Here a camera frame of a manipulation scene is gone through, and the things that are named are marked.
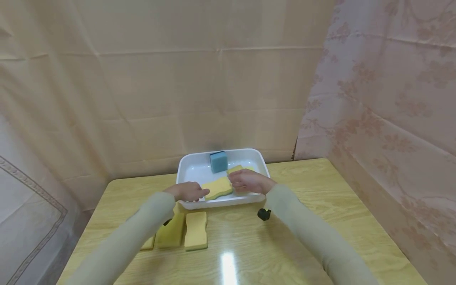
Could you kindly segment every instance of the decorative border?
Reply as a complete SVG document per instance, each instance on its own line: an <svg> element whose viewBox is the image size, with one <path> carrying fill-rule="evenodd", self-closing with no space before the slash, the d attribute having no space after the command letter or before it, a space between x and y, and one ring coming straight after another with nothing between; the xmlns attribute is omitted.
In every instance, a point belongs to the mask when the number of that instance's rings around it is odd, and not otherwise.
<svg viewBox="0 0 456 285"><path fill-rule="evenodd" d="M38 255L38 253L44 248L47 242L53 237L56 233L58 227L63 222L65 216L68 213L68 210L54 197L52 197L46 190L44 190L38 183L36 183L33 179L31 179L27 174L22 172L19 168L13 165L11 162L6 160L4 157L0 155L0 169L4 170L6 173L11 175L20 183L24 184L27 188L38 194L41 198L43 198L46 202L48 202L51 206L56 208L60 212L59 219L54 223L51 230L47 233L47 235L39 242L39 244L30 252L30 254L26 257L26 259L20 264L17 268L16 272L10 278L6 285L14 285L22 276L24 271L30 265L32 260Z"/></svg>

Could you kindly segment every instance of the hand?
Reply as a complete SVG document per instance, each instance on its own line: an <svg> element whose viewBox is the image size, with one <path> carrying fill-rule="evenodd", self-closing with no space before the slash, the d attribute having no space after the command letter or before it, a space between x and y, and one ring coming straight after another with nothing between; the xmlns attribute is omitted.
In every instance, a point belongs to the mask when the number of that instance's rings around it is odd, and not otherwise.
<svg viewBox="0 0 456 285"><path fill-rule="evenodd" d="M176 201L196 202L209 194L209 189L201 189L197 182L184 182L173 185L163 192L173 195Z"/></svg>
<svg viewBox="0 0 456 285"><path fill-rule="evenodd" d="M228 175L231 185L237 192L268 194L277 182L250 169L242 169Z"/></svg>

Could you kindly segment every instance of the white tray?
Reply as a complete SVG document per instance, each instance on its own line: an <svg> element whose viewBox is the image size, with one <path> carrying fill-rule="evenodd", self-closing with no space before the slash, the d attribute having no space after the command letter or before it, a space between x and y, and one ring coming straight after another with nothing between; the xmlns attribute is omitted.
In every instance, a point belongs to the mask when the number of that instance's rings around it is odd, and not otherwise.
<svg viewBox="0 0 456 285"><path fill-rule="evenodd" d="M224 150L228 157L228 169L241 164L244 167L251 166L256 172L267 177L269 176L268 168L264 162L263 156L258 150L240 149L240 150ZM209 155L217 151L192 153L184 156L179 163L177 171L176 183L187 181L196 181L199 184L208 183L222 176L226 176L227 172L222 171L213 174L211 171L211 162ZM185 209L201 209L232 206L246 203L260 202L264 200L264 195L257 193L236 193L219 197L215 200L206 201L204 198L198 202L183 202L179 201Z"/></svg>

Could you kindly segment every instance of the floral pattern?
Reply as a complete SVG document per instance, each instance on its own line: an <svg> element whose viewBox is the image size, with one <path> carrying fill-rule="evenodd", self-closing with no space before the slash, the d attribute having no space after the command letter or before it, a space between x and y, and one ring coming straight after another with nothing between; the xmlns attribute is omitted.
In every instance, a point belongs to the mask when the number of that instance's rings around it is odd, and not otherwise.
<svg viewBox="0 0 456 285"><path fill-rule="evenodd" d="M295 160L332 161L429 284L456 278L455 42L455 1L338 1L296 144Z"/></svg>

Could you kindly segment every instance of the black object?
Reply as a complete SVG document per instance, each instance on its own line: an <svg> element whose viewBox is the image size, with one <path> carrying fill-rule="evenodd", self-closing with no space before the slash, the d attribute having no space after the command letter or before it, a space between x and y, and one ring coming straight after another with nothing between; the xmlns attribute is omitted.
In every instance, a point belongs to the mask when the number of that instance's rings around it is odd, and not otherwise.
<svg viewBox="0 0 456 285"><path fill-rule="evenodd" d="M271 217L271 210L266 210L266 209L261 208L258 210L257 215L263 221L267 221Z"/></svg>

